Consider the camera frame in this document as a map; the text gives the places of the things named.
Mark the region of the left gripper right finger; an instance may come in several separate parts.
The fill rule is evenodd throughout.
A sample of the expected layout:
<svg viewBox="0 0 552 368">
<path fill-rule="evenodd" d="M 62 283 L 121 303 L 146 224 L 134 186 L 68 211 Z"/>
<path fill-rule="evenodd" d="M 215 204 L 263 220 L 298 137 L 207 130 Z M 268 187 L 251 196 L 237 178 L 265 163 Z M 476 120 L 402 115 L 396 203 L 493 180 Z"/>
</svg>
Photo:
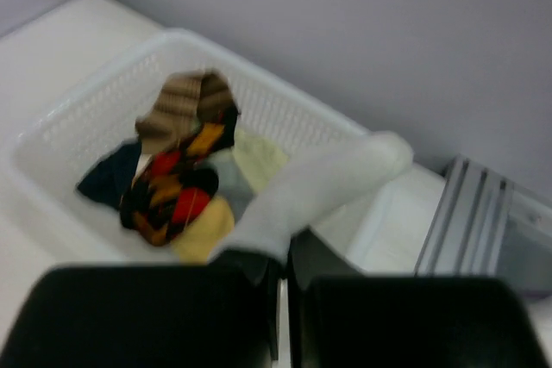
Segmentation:
<svg viewBox="0 0 552 368">
<path fill-rule="evenodd" d="M 292 239 L 295 367 L 546 367 L 518 296 L 494 278 L 364 275 L 311 231 Z"/>
</svg>

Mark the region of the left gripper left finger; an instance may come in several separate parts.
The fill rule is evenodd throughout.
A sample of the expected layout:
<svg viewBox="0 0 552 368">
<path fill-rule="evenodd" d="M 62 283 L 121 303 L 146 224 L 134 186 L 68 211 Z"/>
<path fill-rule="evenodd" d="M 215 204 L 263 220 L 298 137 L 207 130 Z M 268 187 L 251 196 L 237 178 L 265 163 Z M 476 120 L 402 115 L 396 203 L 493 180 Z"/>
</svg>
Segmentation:
<svg viewBox="0 0 552 368">
<path fill-rule="evenodd" d="M 58 267 L 34 285 L 4 367 L 268 367 L 280 266 L 228 251 L 208 265 Z"/>
</svg>

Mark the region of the white sock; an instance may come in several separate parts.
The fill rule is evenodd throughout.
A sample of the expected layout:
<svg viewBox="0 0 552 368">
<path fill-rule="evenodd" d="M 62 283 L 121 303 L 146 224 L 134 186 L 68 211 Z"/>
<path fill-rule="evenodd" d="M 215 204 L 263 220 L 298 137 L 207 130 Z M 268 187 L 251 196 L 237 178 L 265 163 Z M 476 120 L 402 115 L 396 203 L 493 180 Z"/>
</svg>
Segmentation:
<svg viewBox="0 0 552 368">
<path fill-rule="evenodd" d="M 209 261 L 233 250 L 260 253 L 284 265 L 295 234 L 400 177 L 412 167 L 413 157 L 410 144 L 393 132 L 305 149 L 247 206 Z"/>
</svg>

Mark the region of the argyle sock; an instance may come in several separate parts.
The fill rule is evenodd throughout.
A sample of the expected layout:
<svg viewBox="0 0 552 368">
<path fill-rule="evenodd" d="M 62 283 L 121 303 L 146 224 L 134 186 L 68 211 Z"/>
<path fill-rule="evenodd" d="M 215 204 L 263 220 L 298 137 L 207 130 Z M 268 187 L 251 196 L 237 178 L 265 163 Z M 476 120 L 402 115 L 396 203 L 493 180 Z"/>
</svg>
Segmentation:
<svg viewBox="0 0 552 368">
<path fill-rule="evenodd" d="M 182 234 L 218 191 L 219 174 L 206 160 L 234 146 L 239 115 L 235 105 L 220 110 L 156 153 L 122 196 L 122 226 L 152 246 L 165 246 Z"/>
</svg>

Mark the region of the brown striped sock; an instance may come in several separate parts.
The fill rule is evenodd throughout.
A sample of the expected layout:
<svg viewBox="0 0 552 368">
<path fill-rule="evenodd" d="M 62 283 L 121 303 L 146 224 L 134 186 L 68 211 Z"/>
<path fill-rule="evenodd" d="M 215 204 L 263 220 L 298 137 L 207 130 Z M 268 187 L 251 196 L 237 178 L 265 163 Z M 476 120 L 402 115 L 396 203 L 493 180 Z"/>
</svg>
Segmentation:
<svg viewBox="0 0 552 368">
<path fill-rule="evenodd" d="M 166 150 L 205 123 L 234 126 L 240 111 L 219 72 L 177 72 L 168 77 L 149 112 L 136 119 L 144 154 Z"/>
</svg>

